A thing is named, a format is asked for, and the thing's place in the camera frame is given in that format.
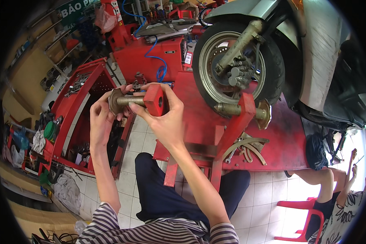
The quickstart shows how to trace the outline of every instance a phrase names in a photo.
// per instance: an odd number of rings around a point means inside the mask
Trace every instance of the wrench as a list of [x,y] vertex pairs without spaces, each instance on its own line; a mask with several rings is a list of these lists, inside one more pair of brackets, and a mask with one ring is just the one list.
[[233,156],[234,152],[236,151],[236,149],[237,149],[237,148],[233,149],[233,151],[232,151],[232,152],[231,152],[231,154],[229,155],[229,158],[225,159],[225,163],[230,163],[230,162],[231,162],[232,156]]

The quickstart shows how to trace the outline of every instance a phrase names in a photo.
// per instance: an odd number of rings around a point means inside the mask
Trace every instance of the threaded rod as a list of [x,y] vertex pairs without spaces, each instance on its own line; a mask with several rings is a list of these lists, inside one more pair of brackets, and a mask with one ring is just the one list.
[[140,106],[145,107],[144,97],[143,96],[122,96],[117,98],[117,105],[127,106],[129,102],[136,103]]
[[[239,116],[241,113],[241,106],[238,104],[231,103],[217,103],[214,106],[214,109],[220,114],[228,114],[228,115],[237,115]],[[267,112],[264,109],[256,108],[255,118],[258,120],[263,120],[267,116]]]

